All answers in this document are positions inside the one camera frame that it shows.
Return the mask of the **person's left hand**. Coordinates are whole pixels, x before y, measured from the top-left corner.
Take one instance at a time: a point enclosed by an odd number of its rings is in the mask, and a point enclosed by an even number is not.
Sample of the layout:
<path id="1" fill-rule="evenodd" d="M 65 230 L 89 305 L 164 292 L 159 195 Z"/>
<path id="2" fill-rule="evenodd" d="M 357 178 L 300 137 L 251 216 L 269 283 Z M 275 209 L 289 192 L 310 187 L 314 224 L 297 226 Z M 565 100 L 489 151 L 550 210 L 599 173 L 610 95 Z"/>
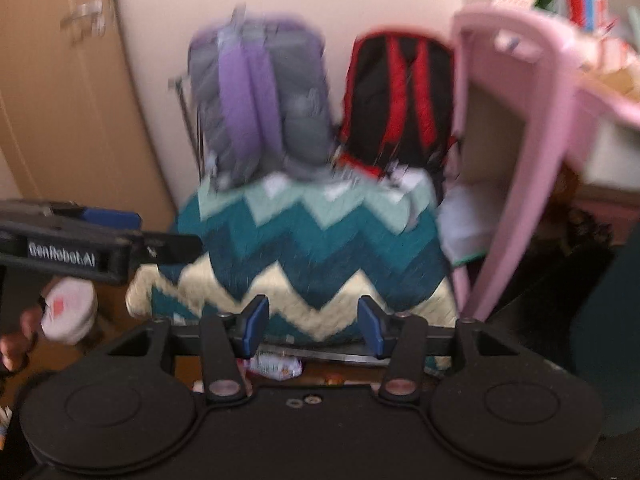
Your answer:
<path id="1" fill-rule="evenodd" d="M 39 304 L 26 309 L 16 332 L 1 336 L 1 363 L 9 373 L 19 372 L 27 363 L 41 330 L 43 310 Z"/>

